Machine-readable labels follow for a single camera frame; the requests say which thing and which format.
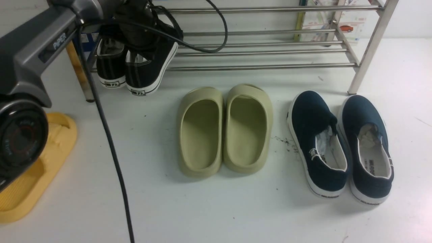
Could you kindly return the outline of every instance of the robotic arm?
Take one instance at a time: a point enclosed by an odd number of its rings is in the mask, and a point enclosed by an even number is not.
[[[50,108],[51,100],[42,72],[81,24],[109,19],[124,3],[52,0],[47,10],[0,38],[0,191],[30,167],[45,147],[48,122],[42,107]]]

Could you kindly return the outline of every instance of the black cable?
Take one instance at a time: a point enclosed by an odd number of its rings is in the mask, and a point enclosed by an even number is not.
[[[104,110],[102,109],[102,104],[101,104],[101,101],[99,99],[98,92],[96,91],[95,81],[93,79],[93,76],[90,72],[89,67],[87,66],[87,61],[86,61],[86,58],[84,55],[83,42],[81,41],[81,33],[82,32],[83,32],[83,26],[80,26],[78,28],[78,44],[79,44],[79,47],[81,49],[81,55],[80,55],[81,63],[83,65],[84,73],[86,74],[87,78],[89,79],[90,89],[92,90],[92,94],[93,94],[93,97],[94,97],[95,102],[96,102],[96,107],[98,108],[99,116],[100,116],[101,121],[102,121],[102,126],[104,127],[104,130],[105,130],[105,133],[107,136],[107,140],[108,140],[108,144],[109,144],[109,147],[111,149],[111,155],[112,155],[112,158],[114,160],[115,170],[117,171],[118,180],[120,182],[121,193],[123,195],[124,210],[126,213],[127,229],[129,231],[130,243],[135,243],[135,238],[133,236],[133,229],[132,229],[132,220],[130,218],[129,202],[127,200],[126,186],[124,185],[123,175],[121,173],[120,164],[118,162],[117,153],[115,151],[114,142],[113,142],[112,136],[111,136],[111,131],[109,130],[108,122],[107,122],[107,119],[105,117]]]
[[[224,47],[225,47],[225,45],[226,45],[226,43],[227,43],[227,41],[228,41],[228,26],[227,26],[227,24],[226,24],[226,21],[225,21],[225,18],[224,18],[224,16],[223,16],[223,14],[219,11],[219,9],[212,3],[212,1],[210,1],[210,0],[206,0],[214,9],[215,9],[215,11],[221,16],[221,19],[222,19],[222,21],[223,21],[223,26],[224,26],[224,28],[225,28],[225,37],[224,37],[224,40],[223,40],[223,43],[222,43],[222,45],[220,45],[218,48],[216,48],[216,49],[213,49],[213,50],[209,50],[209,49],[204,49],[204,48],[199,48],[199,47],[195,47],[195,46],[193,46],[193,45],[191,45],[191,44],[188,44],[188,43],[186,43],[186,42],[184,42],[184,41],[182,41],[182,40],[180,40],[180,39],[178,39],[178,38],[176,38],[176,37],[174,37],[174,36],[172,36],[172,35],[169,35],[169,34],[167,34],[167,33],[165,33],[165,32],[162,32],[162,31],[160,31],[160,30],[158,30],[158,29],[155,29],[155,28],[152,28],[152,27],[149,27],[149,26],[146,26],[146,25],[143,25],[143,24],[140,24],[140,23],[136,23],[136,22],[133,22],[133,21],[129,21],[129,20],[124,20],[124,19],[102,19],[102,20],[96,20],[96,21],[92,21],[92,22],[89,22],[89,23],[84,23],[83,25],[82,25],[82,28],[85,28],[85,27],[87,27],[87,26],[94,26],[94,25],[113,25],[113,24],[125,24],[125,25],[131,25],[131,26],[135,26],[135,27],[138,27],[138,28],[142,28],[142,29],[145,29],[145,30],[148,30],[148,31],[150,31],[151,33],[153,33],[153,34],[155,34],[155,35],[159,35],[159,36],[161,36],[161,37],[165,37],[165,38],[167,38],[167,39],[170,39],[170,40],[172,40],[172,41],[175,41],[175,42],[177,42],[177,43],[179,43],[179,44],[181,44],[181,45],[183,45],[183,46],[185,46],[185,47],[187,47],[187,48],[189,48],[189,49],[192,49],[192,50],[195,50],[195,51],[199,51],[199,52],[203,52],[203,53],[216,53],[216,52],[218,52],[218,51],[220,51],[220,50],[222,50]],[[140,47],[134,47],[133,45],[129,45],[130,47],[132,47],[132,48],[136,48],[136,49],[140,49]]]
[[[171,35],[168,35],[168,34],[162,32],[162,31],[159,31],[159,30],[154,29],[152,27],[148,27],[148,26],[136,23],[136,22],[127,21],[127,20],[119,20],[119,19],[99,20],[99,21],[94,21],[94,22],[90,22],[90,23],[84,23],[83,25],[81,25],[78,28],[78,45],[79,45],[79,48],[80,48],[80,59],[81,59],[82,65],[83,65],[84,73],[86,74],[86,76],[89,79],[90,89],[92,91],[93,98],[95,99],[96,107],[98,109],[99,116],[100,116],[101,121],[102,121],[102,126],[104,127],[104,130],[105,130],[105,133],[106,133],[106,136],[107,136],[107,140],[108,140],[108,144],[109,144],[109,147],[110,147],[110,150],[111,150],[112,158],[113,158],[113,161],[114,161],[114,166],[115,166],[115,169],[117,171],[117,176],[118,176],[118,180],[119,180],[120,187],[121,187],[121,193],[123,195],[124,210],[125,210],[125,214],[126,214],[126,222],[127,222],[127,229],[129,231],[130,243],[135,243],[135,238],[134,238],[134,235],[133,235],[132,220],[131,220],[131,217],[130,217],[129,201],[127,199],[126,186],[125,186],[125,183],[124,183],[123,174],[121,173],[121,168],[120,168],[120,164],[119,164],[119,161],[118,161],[117,152],[115,150],[114,142],[113,142],[113,139],[112,139],[111,131],[109,130],[108,122],[106,120],[104,111],[102,109],[102,104],[101,104],[99,95],[98,95],[98,93],[96,91],[95,81],[94,81],[93,76],[92,76],[92,74],[90,72],[90,69],[89,69],[89,67],[87,65],[87,61],[86,61],[86,58],[85,58],[85,55],[84,55],[84,48],[83,48],[83,42],[81,40],[81,34],[83,32],[83,29],[86,26],[99,25],[99,24],[127,24],[127,25],[132,25],[132,26],[135,26],[135,27],[146,29],[146,30],[152,32],[153,34],[156,34],[156,35],[159,35],[161,37],[165,37],[167,39],[173,40],[173,41],[175,41],[175,42],[177,42],[177,43],[179,43],[179,44],[181,44],[183,46],[186,46],[186,47],[188,47],[188,48],[190,48],[192,50],[196,50],[196,51],[200,51],[200,52],[204,52],[204,53],[216,53],[216,52],[222,50],[225,47],[225,45],[226,45],[226,43],[228,41],[228,26],[226,24],[224,16],[219,11],[219,9],[213,4],[213,2],[211,2],[210,0],[206,0],[206,1],[220,15],[220,17],[222,19],[222,22],[223,22],[223,25],[224,25],[224,28],[225,28],[225,38],[224,38],[224,41],[223,41],[222,45],[219,46],[216,49],[213,49],[213,50],[208,50],[208,49],[194,47],[193,45],[190,45],[190,44],[188,44],[188,43],[186,43],[186,42],[184,42],[184,41],[182,41],[182,40],[180,40],[180,39],[178,39],[178,38],[176,38],[174,36],[171,36]],[[169,19],[173,19],[172,15],[168,11],[166,11],[166,9],[164,7],[162,7],[162,6],[156,6],[155,8],[162,10],[162,12],[164,14],[166,14]]]

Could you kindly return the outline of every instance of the green slide sandal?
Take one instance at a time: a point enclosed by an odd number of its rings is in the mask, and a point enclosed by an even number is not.
[[[226,105],[224,162],[238,173],[252,174],[265,164],[273,126],[269,96],[251,84],[231,89]]]
[[[207,178],[222,163],[222,93],[212,87],[190,91],[178,110],[180,170]]]

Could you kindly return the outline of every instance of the wooden rack leg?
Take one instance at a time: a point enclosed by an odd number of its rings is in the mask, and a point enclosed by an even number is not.
[[[84,97],[87,102],[94,102],[95,99],[90,89],[89,81],[84,73],[83,67],[79,60],[78,54],[76,53],[73,43],[70,42],[66,47],[67,54],[69,55],[70,62],[72,63],[73,69],[75,70],[76,77],[78,78],[81,89],[83,90]]]

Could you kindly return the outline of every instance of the canvas shoe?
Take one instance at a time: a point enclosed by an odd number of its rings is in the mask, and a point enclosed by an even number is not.
[[[156,20],[156,28],[178,39],[183,39],[181,29]],[[126,83],[131,94],[146,96],[160,86],[163,75],[178,49],[175,41],[156,36],[155,41],[142,51],[129,51],[126,55]]]
[[[311,190],[323,198],[337,198],[349,174],[337,119],[321,96],[305,91],[295,97],[287,123],[297,146]]]
[[[353,161],[351,192],[364,204],[383,203],[390,193],[394,170],[380,114],[365,97],[354,95],[340,108],[338,128]]]
[[[107,88],[126,85],[125,65],[127,49],[124,44],[103,38],[97,49],[96,67],[100,83]]]

